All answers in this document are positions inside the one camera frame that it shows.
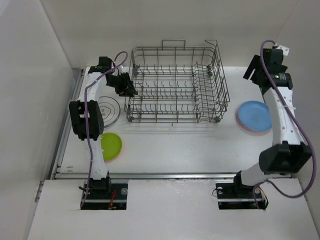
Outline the light blue plastic plate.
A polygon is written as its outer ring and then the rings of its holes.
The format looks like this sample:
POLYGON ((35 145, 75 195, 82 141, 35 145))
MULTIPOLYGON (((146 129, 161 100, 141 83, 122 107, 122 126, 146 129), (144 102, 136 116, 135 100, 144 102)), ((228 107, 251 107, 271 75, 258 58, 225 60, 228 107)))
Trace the light blue plastic plate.
POLYGON ((260 101, 242 103, 237 109, 237 118, 244 128, 252 132, 262 133, 272 129, 269 108, 260 101))

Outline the pink plastic plate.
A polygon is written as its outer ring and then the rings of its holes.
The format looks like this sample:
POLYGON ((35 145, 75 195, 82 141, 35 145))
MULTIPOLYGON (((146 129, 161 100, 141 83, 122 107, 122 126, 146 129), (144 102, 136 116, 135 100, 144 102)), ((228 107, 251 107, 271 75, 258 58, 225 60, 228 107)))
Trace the pink plastic plate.
POLYGON ((261 111, 245 113, 243 110, 238 110, 236 119, 241 127, 252 133, 265 133, 272 128, 270 115, 261 111))

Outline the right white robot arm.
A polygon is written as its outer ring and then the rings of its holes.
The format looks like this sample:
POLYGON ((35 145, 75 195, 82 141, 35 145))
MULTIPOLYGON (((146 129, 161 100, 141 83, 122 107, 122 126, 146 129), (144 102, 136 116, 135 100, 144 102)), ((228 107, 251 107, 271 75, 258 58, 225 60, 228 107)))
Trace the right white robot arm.
POLYGON ((297 123, 293 106, 293 81, 283 59, 289 48, 274 45, 262 48, 247 67, 243 78, 258 85, 268 106, 272 124, 272 145, 259 154, 258 163, 239 171, 232 183, 232 193, 243 197, 256 187, 280 175, 297 174, 315 151, 297 123))

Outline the lime green plastic plate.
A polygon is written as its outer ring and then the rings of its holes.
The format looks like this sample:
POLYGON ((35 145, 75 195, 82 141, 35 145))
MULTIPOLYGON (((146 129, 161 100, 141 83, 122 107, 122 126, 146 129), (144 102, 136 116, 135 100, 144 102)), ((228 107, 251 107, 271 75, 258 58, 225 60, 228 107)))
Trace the lime green plastic plate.
POLYGON ((115 133, 104 133, 101 135, 101 149, 104 161, 116 158, 122 150, 122 139, 115 133))

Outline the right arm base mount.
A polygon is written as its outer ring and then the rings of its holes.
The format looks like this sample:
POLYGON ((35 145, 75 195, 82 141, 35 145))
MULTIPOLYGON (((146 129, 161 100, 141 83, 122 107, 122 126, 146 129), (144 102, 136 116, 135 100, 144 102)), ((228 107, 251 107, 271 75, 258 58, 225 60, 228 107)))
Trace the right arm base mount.
POLYGON ((212 195, 217 198, 219 210, 266 210, 269 205, 260 187, 236 190, 233 182, 216 182, 212 195))

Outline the white plate blue line motif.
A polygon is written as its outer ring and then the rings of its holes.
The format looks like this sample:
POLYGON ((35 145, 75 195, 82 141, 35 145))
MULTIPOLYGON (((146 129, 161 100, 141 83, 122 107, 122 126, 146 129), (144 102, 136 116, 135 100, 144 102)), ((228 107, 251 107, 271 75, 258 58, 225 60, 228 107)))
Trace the white plate blue line motif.
POLYGON ((115 124, 121 115, 121 106, 117 100, 109 96, 101 96, 98 106, 102 115, 104 128, 115 124))

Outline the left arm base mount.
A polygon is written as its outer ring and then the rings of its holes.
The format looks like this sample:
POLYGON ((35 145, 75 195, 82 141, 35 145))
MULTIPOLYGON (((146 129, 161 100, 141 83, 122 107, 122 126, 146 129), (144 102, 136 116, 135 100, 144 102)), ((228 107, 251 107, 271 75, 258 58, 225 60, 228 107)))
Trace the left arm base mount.
POLYGON ((86 200, 85 187, 79 187, 83 191, 80 202, 81 210, 126 210, 128 197, 128 183, 112 183, 110 191, 106 193, 88 193, 86 200))

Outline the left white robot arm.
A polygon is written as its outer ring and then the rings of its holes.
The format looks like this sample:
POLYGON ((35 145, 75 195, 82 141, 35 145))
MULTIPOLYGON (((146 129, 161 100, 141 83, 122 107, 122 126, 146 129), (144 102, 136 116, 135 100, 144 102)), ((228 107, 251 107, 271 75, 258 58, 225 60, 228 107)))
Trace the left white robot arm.
POLYGON ((120 97, 134 97, 138 94, 130 75, 121 72, 125 62, 116 64, 107 56, 100 56, 98 64, 89 68, 87 83, 77 100, 69 103, 71 127, 74 134, 83 142, 89 159, 89 174, 84 192, 91 189, 100 198, 111 195, 109 171, 103 158, 101 137, 104 132, 104 120, 99 107, 103 88, 111 87, 120 97))

